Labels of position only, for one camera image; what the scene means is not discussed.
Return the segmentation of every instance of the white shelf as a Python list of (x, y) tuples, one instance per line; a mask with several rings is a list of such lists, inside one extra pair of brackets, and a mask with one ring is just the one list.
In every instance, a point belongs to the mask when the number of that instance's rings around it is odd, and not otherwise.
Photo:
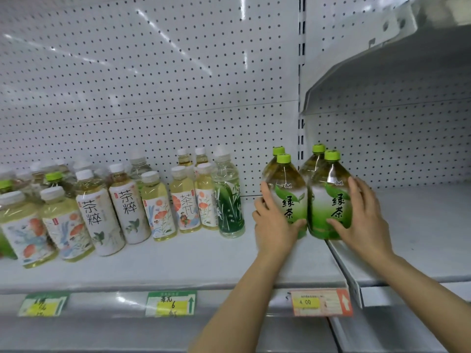
[[(210, 316), (114, 320), (0, 318), (0, 350), (183, 353), (209, 319)], [(267, 317), (256, 352), (338, 350), (327, 319)]]
[[(395, 253), (471, 301), (471, 184), (381, 189), (376, 194)], [(401, 302), (343, 242), (330, 245), (359, 302), (364, 306)]]
[(331, 318), (345, 353), (445, 353), (445, 348), (406, 306), (369, 307), (353, 304), (353, 317)]
[[(59, 258), (32, 269), (0, 260), (0, 293), (35, 291), (150, 291), (232, 289), (254, 261), (257, 248), (253, 200), (243, 201), (246, 232), (225, 239), (218, 231), (178, 234), (164, 242), (149, 239), (119, 253), (92, 253), (76, 263)], [(345, 287), (345, 278), (326, 243), (310, 235), (296, 244), (277, 288)]]

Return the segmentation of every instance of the person's right hand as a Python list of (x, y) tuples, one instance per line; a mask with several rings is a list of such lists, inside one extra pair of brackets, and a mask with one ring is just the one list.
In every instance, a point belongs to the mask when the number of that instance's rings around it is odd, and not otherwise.
[(361, 179), (349, 178), (350, 198), (353, 208), (349, 229), (335, 219), (327, 219), (347, 246), (369, 265), (377, 260), (392, 257), (389, 225), (381, 215), (381, 208), (373, 190)]

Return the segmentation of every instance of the hand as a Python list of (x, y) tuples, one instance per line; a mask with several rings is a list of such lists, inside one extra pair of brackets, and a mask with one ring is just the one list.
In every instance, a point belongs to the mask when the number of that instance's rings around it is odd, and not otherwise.
[(255, 200), (255, 238), (259, 255), (268, 255), (285, 260), (298, 238), (298, 231), (306, 226), (306, 219), (289, 224), (276, 206), (266, 182), (261, 185), (262, 198)]
[(361, 179), (349, 178), (353, 208), (352, 223), (345, 229), (335, 219), (327, 219), (345, 244), (369, 265), (377, 260), (393, 257), (389, 225), (381, 215), (381, 208), (373, 190)]

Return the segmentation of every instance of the bottle cap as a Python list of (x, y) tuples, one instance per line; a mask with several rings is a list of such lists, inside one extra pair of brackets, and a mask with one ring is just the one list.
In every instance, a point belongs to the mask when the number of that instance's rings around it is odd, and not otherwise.
[(326, 152), (326, 146), (323, 143), (317, 143), (315, 145), (312, 145), (312, 152)]
[(65, 195), (65, 191), (61, 186), (54, 186), (50, 188), (43, 189), (39, 192), (41, 199), (43, 201), (50, 201), (55, 198), (59, 198)]
[(206, 162), (206, 163), (200, 163), (198, 166), (196, 166), (197, 170), (198, 170), (198, 173), (201, 173), (201, 174), (208, 174), (208, 173), (211, 173), (212, 171), (212, 164), (210, 164), (209, 162)]
[(58, 168), (56, 163), (53, 160), (45, 160), (41, 162), (42, 171), (44, 173), (57, 172)]
[(23, 192), (20, 190), (15, 190), (14, 192), (5, 193), (0, 196), (0, 206), (19, 203), (25, 199), (26, 196), (23, 194)]
[(46, 180), (51, 182), (51, 181), (55, 181), (55, 180), (60, 180), (62, 179), (62, 177), (64, 177), (62, 175), (62, 172), (50, 172), (50, 173), (46, 173)]
[(78, 181), (83, 181), (89, 178), (93, 178), (93, 172), (91, 171), (91, 169), (85, 169), (83, 171), (75, 172), (75, 176), (77, 177)]
[(282, 146), (279, 146), (279, 147), (274, 147), (273, 148), (273, 155), (274, 156), (277, 156), (277, 155), (282, 155), (285, 153), (285, 148), (282, 147)]
[(1, 180), (11, 180), (15, 177), (15, 171), (10, 167), (0, 166), (0, 179)]
[(0, 181), (0, 189), (5, 189), (8, 187), (13, 186), (13, 182), (11, 180), (1, 180)]
[(141, 163), (147, 162), (147, 157), (145, 153), (139, 148), (133, 148), (131, 151), (131, 155), (129, 156), (129, 162), (132, 165), (139, 165)]
[(42, 164), (41, 161), (34, 161), (30, 166), (31, 172), (42, 172)]
[(229, 151), (224, 146), (216, 147), (214, 151), (214, 156), (216, 162), (225, 162), (231, 159)]
[(114, 163), (108, 167), (111, 173), (120, 173), (124, 172), (124, 165), (120, 163)]
[(74, 170), (77, 172), (89, 166), (91, 166), (91, 162), (86, 160), (84, 157), (79, 156), (75, 159), (73, 167)]
[(204, 147), (195, 148), (195, 153), (197, 155), (206, 155), (206, 149)]
[(185, 166), (172, 167), (172, 176), (175, 179), (185, 178), (186, 177), (186, 167)]
[(177, 154), (179, 156), (185, 156), (186, 154), (188, 154), (188, 151), (186, 149), (178, 149)]
[(141, 180), (144, 183), (152, 183), (160, 181), (160, 176), (157, 171), (147, 171), (141, 174)]
[(324, 153), (324, 158), (327, 161), (338, 161), (340, 160), (340, 152), (338, 152), (337, 150), (327, 150)]
[(276, 157), (277, 163), (290, 163), (291, 162), (291, 155), (288, 153), (284, 153), (281, 155), (278, 155)]
[(28, 171), (28, 170), (23, 170), (23, 171), (20, 171), (20, 172), (16, 172), (16, 177), (18, 177), (22, 181), (31, 181), (32, 180), (31, 171)]

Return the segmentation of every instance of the bottle label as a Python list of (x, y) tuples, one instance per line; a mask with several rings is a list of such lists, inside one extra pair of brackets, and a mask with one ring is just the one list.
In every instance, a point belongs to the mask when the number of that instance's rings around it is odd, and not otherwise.
[[(281, 213), (283, 213), (288, 220), (288, 223), (293, 224), (298, 219), (308, 218), (308, 193), (306, 189), (289, 189), (285, 186), (273, 184), (272, 196), (274, 202), (278, 205)], [(298, 239), (306, 235), (306, 229), (300, 230)]]
[(177, 213), (180, 230), (193, 229), (200, 225), (194, 189), (186, 192), (172, 193), (172, 201)]
[(239, 184), (230, 182), (215, 183), (218, 225), (223, 233), (242, 230), (245, 225), (242, 216)]
[(131, 181), (109, 190), (126, 241), (136, 244), (146, 240), (150, 236), (150, 228), (136, 183)]
[(121, 250), (125, 241), (106, 189), (79, 195), (76, 200), (98, 255), (111, 255)]
[(59, 249), (62, 259), (73, 259), (92, 247), (87, 228), (78, 210), (56, 218), (43, 218), (42, 221)]
[(38, 213), (1, 225), (21, 265), (32, 264), (55, 253)]
[(213, 189), (196, 189), (198, 210), (201, 223), (208, 227), (218, 226), (218, 209), (216, 206), (216, 193)]
[(311, 207), (309, 226), (320, 239), (338, 239), (339, 235), (326, 219), (336, 219), (350, 228), (352, 206), (349, 190), (333, 183), (319, 183), (311, 186)]
[(167, 196), (142, 200), (142, 202), (144, 203), (153, 238), (163, 238), (177, 231)]

